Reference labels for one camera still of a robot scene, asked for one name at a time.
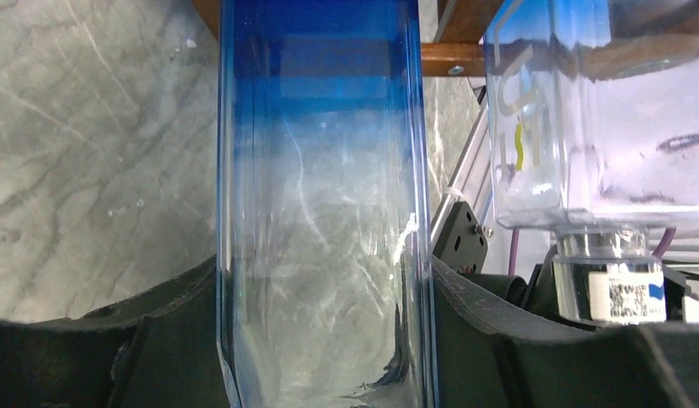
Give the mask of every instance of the blue label mark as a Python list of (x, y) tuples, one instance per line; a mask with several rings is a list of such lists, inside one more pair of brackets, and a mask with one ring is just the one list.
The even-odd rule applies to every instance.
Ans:
[(653, 285), (649, 284), (648, 287), (650, 288), (650, 297), (655, 298), (658, 300), (663, 300), (665, 298), (665, 285), (662, 284), (660, 286), (658, 285)]

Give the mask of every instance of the wooden frame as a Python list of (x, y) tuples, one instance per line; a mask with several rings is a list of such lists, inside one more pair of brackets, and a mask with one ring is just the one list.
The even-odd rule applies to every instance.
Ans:
[[(192, 0), (215, 38), (219, 37), (221, 0)], [(483, 77), (485, 59), (479, 40), (500, 0), (438, 0), (440, 29), (435, 42), (422, 44), (425, 77)]]

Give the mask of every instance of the gray marble surface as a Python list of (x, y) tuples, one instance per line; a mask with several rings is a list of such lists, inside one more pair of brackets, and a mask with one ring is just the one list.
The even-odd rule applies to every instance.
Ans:
[[(214, 253), (217, 64), (189, 0), (0, 0), (0, 318), (76, 318)], [(424, 89), (434, 208), (477, 104)]]

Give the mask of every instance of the clear plastic bin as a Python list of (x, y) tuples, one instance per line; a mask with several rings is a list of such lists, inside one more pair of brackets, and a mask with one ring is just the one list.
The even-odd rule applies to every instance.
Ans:
[(413, 0), (224, 2), (219, 344), (244, 407), (434, 406), (418, 34)]
[(507, 1), (485, 46), (500, 224), (699, 222), (699, 0)]

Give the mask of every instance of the yellow mark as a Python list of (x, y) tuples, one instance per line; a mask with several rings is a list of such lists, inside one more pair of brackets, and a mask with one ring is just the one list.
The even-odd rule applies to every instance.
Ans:
[(522, 150), (522, 123), (518, 122), (514, 129), (514, 149), (517, 151), (517, 164), (515, 170), (522, 169), (522, 162), (525, 160), (525, 152)]

